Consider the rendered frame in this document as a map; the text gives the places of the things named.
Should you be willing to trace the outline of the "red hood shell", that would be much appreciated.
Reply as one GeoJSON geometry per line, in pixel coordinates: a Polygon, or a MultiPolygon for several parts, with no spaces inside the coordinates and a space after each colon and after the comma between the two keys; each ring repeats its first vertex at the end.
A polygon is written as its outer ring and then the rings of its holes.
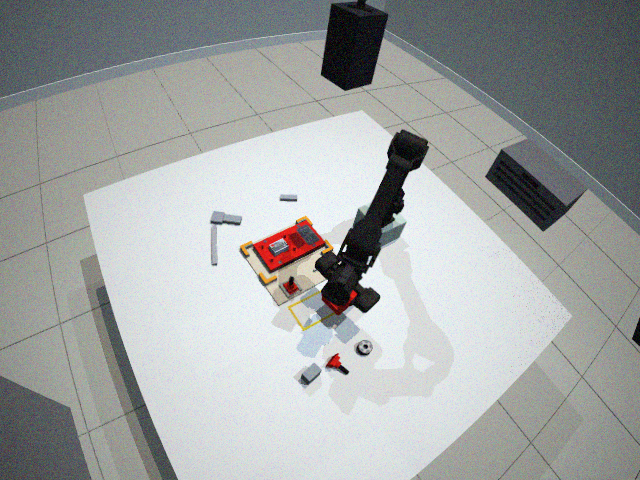
{"type": "MultiPolygon", "coordinates": [[[[322,296],[322,295],[321,295],[321,296],[322,296]]],[[[351,303],[350,301],[351,301],[354,297],[356,297],[356,296],[357,296],[357,293],[356,293],[355,291],[353,291],[353,292],[351,293],[351,298],[350,298],[350,300],[347,302],[347,304],[346,304],[345,306],[343,306],[343,305],[338,306],[338,305],[336,305],[336,304],[333,304],[332,302],[330,302],[328,299],[324,298],[323,296],[322,296],[322,298],[321,298],[321,299],[323,300],[323,302],[324,302],[324,303],[325,303],[325,304],[326,304],[326,305],[327,305],[327,306],[328,306],[328,307],[329,307],[329,308],[330,308],[330,309],[331,309],[335,314],[337,314],[337,315],[341,315],[341,314],[342,314],[342,313],[343,313],[343,312],[344,312],[348,307],[350,307],[350,306],[349,306],[349,305],[350,305],[350,303],[351,303]]]]}

